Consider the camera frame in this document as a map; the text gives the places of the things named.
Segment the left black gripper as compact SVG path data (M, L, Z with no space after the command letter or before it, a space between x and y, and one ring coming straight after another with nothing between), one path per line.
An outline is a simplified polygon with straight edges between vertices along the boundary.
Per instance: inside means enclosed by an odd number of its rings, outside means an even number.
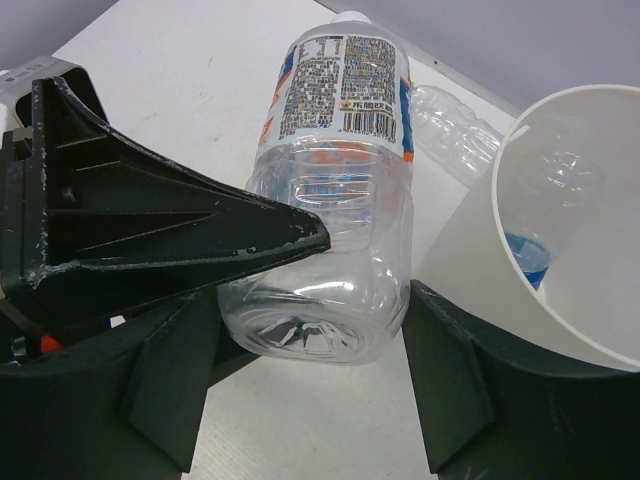
M7 362L104 318L330 246L314 214L220 183L136 143L67 85L35 85L31 134L1 147L1 323Z

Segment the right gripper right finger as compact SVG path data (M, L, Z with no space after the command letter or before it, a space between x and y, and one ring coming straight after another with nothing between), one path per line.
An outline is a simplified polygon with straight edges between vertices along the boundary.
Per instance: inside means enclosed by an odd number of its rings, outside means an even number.
M541 348L419 281L402 326L440 479L635 479L639 377Z

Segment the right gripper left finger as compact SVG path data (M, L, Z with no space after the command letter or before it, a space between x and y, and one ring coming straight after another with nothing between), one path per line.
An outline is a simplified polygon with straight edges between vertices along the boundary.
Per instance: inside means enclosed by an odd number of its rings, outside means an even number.
M189 472L220 323L204 291L31 364L2 366L2 478Z

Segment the blue label plastic bottle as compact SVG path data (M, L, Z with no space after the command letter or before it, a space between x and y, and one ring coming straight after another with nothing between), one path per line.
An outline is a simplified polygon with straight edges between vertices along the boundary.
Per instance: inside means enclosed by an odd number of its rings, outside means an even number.
M569 151L529 155L503 178L498 207L513 258L535 289L578 229L593 215L604 174Z

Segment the red white label bottle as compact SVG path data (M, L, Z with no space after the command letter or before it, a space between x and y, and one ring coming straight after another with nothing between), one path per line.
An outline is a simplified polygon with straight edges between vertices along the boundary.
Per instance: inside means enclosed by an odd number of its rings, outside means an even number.
M219 288L243 348L355 365L397 335L411 291L411 87L406 51L362 13L290 46L246 187L316 214L331 246Z

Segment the clear unlabelled plastic bottle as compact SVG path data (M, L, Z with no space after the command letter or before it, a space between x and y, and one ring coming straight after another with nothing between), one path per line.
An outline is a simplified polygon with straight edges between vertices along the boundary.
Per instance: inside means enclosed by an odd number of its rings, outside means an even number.
M411 95L414 141L455 180L471 188L491 166L502 135L464 102L431 85Z

